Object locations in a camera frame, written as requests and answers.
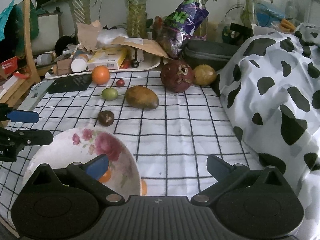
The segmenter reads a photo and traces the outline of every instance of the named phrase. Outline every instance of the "brown paper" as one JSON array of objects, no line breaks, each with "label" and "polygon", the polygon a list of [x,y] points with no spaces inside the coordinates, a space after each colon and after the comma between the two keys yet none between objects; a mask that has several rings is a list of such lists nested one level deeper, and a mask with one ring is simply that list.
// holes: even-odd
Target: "brown paper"
[{"label": "brown paper", "polygon": [[127,45],[134,48],[142,49],[150,54],[154,54],[159,57],[169,58],[167,53],[161,48],[158,42],[152,40],[143,39],[143,44],[138,44],[134,42],[125,41],[128,38],[125,37],[116,37],[111,45]]},{"label": "brown paper", "polygon": [[72,73],[71,70],[71,58],[59,60],[57,62],[57,76],[68,75]]},{"label": "brown paper", "polygon": [[100,22],[97,20],[90,25],[77,23],[78,40],[81,43],[79,49],[86,48],[88,51],[94,50],[97,45],[98,34],[102,30]]}]

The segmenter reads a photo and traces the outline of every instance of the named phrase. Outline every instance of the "white tablecloth with black grid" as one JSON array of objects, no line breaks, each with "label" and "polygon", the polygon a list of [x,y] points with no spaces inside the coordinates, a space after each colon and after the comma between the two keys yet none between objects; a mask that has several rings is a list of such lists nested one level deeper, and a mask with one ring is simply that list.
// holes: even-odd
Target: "white tablecloth with black grid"
[{"label": "white tablecloth with black grid", "polygon": [[[105,101],[101,92],[122,78],[116,88],[119,97]],[[128,86],[141,85],[159,98],[154,110],[127,104]],[[113,73],[103,86],[93,83],[86,91],[46,94],[34,111],[36,124],[9,123],[7,129],[50,130],[57,135],[74,127],[100,126],[97,115],[110,110],[115,121],[102,127],[115,134],[135,156],[139,172],[148,187],[147,195],[186,195],[189,198],[216,182],[206,168],[207,156],[214,154],[230,164],[243,163],[251,169],[260,165],[243,149],[233,133],[219,98],[210,87],[190,87],[185,93],[166,90],[160,72]],[[22,176],[40,146],[25,147],[15,163],[0,163],[0,215],[11,222],[10,210],[21,191]]]}]

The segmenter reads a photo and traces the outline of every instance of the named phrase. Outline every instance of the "pink flower pattern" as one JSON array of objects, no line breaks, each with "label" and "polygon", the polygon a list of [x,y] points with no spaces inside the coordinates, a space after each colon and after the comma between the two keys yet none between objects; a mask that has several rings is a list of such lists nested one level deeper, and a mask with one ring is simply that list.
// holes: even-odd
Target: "pink flower pattern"
[{"label": "pink flower pattern", "polygon": [[108,133],[100,133],[95,139],[95,153],[97,155],[105,154],[109,161],[114,162],[119,158],[122,152],[122,146],[117,139]]},{"label": "pink flower pattern", "polygon": [[73,145],[78,145],[80,143],[80,137],[76,133],[72,137]]},{"label": "pink flower pattern", "polygon": [[85,141],[89,141],[92,138],[93,131],[90,129],[83,129],[82,131],[82,139]]},{"label": "pink flower pattern", "polygon": [[[84,141],[89,141],[90,139],[94,138],[93,136],[96,136],[95,141],[94,144],[89,144],[88,153],[90,155],[93,153],[96,153],[97,155],[105,154],[108,156],[111,163],[118,161],[120,165],[116,164],[116,169],[119,169],[123,176],[132,178],[133,163],[126,154],[121,154],[123,151],[121,143],[108,133],[98,131],[94,134],[93,130],[83,129],[81,138]],[[75,133],[72,136],[72,141],[73,145],[78,145],[80,143],[79,135]]]}]

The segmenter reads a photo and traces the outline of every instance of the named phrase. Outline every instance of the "red box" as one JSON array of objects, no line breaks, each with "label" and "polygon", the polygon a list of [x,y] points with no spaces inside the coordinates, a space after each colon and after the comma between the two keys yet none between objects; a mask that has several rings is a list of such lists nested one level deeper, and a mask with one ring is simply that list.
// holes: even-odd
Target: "red box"
[{"label": "red box", "polygon": [[4,70],[4,74],[6,76],[9,76],[13,72],[15,72],[18,69],[18,61],[17,57],[12,57],[2,63],[0,63],[0,66]]}]

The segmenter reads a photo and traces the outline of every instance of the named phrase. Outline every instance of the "purple snack bag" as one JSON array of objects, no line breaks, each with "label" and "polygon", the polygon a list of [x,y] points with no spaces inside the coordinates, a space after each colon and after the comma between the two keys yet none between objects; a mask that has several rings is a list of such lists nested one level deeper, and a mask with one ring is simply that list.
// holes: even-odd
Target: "purple snack bag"
[{"label": "purple snack bag", "polygon": [[163,23],[157,42],[172,58],[178,58],[183,46],[200,26],[209,12],[200,9],[195,0],[184,0]]}]

